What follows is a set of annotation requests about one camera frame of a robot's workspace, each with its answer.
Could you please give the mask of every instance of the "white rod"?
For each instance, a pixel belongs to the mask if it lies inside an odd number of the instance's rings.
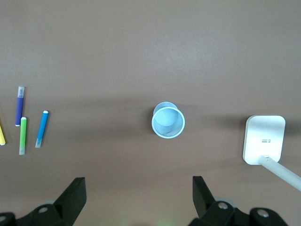
[[[268,156],[260,156],[259,164],[301,191],[301,177]]]

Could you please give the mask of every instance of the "white cup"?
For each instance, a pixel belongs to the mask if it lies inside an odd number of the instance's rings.
[[[170,102],[162,102],[154,109],[151,125],[159,137],[171,139],[182,133],[185,118],[176,105]]]

